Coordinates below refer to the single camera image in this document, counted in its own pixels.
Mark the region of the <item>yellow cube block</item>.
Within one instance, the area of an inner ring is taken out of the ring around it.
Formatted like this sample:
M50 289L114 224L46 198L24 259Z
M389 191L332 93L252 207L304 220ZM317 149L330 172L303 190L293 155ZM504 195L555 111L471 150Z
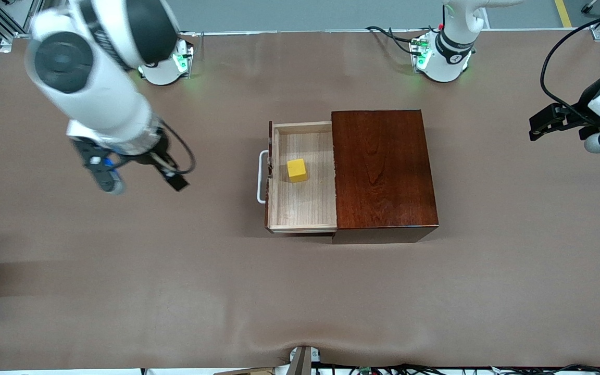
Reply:
M309 179L306 163L302 158L287 161L286 171L291 183L300 183Z

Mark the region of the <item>dark brown wooden cabinet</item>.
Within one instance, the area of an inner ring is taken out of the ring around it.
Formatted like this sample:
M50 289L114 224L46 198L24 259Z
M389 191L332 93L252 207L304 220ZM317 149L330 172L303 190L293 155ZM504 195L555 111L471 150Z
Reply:
M331 123L333 244L412 244L439 227L420 110L334 111Z

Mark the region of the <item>brown table cloth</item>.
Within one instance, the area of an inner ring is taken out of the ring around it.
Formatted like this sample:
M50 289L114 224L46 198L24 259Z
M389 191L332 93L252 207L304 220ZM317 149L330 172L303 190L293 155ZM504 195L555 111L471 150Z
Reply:
M0 370L268 367L294 346L361 366L600 366L600 155L530 142L562 31L483 32L436 84L367 32L204 38L190 79L137 81L197 157L174 192L103 193L67 118L0 54ZM269 121L422 111L440 227L416 244L274 236L256 201Z

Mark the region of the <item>brown cardboard piece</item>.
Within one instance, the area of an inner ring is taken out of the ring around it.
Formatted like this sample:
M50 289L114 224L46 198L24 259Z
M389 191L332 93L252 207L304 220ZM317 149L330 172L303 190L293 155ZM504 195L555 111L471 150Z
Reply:
M247 369L235 369L224 372L215 372L214 375L276 375L275 367L263 367L263 368L247 368Z

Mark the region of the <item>light wood drawer white handle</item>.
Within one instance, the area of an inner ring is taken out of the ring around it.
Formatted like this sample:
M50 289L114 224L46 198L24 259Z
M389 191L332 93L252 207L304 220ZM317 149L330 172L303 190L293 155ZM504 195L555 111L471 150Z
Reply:
M308 180L291 183L286 162L305 160ZM336 232L335 157L331 121L274 123L258 156L257 201L271 233Z

